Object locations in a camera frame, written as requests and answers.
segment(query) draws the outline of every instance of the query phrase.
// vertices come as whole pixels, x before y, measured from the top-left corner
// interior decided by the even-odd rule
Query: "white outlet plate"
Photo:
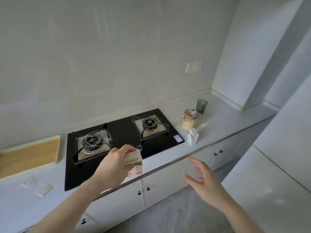
[[[202,69],[202,64],[203,64],[202,61],[200,61],[200,62],[195,62],[195,64],[194,64],[194,72],[201,71],[201,69]]]
[[[195,63],[187,63],[187,67],[186,67],[186,73],[192,73],[194,72],[194,65]]]
[[[193,73],[193,72],[201,71],[202,65],[203,65],[202,61],[194,62],[194,63],[187,63],[186,73]]]

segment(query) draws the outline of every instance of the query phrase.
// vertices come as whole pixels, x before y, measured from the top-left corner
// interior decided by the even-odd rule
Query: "white countertop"
[[[187,132],[182,129],[181,119],[178,117],[186,109],[195,108],[198,99],[206,99],[208,105],[204,114],[199,116],[199,120],[205,121],[207,126],[197,128],[200,134],[197,144],[190,146],[185,142],[144,159],[143,173],[152,171],[276,114],[276,111],[262,104],[245,111],[238,111],[211,93],[180,101],[173,100],[170,104],[160,106],[159,109],[184,140],[186,140]],[[34,225],[75,191],[75,189],[64,191],[66,144],[67,135],[65,134],[61,136],[62,160],[58,164],[0,183],[0,206],[2,210],[0,226],[3,232],[16,233]],[[32,187],[25,189],[20,186],[20,183],[29,176],[34,176],[37,182]],[[52,189],[40,198],[34,192],[42,183],[49,184]]]

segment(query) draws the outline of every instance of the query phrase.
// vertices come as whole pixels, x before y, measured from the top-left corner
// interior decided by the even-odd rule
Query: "green glass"
[[[198,99],[196,104],[196,111],[203,114],[207,105],[207,101],[204,99]]]

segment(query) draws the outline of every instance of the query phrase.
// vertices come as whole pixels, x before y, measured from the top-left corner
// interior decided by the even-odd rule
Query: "jar of oats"
[[[183,123],[181,126],[186,131],[189,131],[189,128],[195,128],[196,127],[196,119],[199,116],[199,114],[195,110],[188,109],[185,111],[184,117],[183,117]]]

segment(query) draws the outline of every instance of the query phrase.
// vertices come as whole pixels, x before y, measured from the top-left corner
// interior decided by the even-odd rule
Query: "cutting board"
[[[0,182],[59,162],[60,136],[0,150]]]

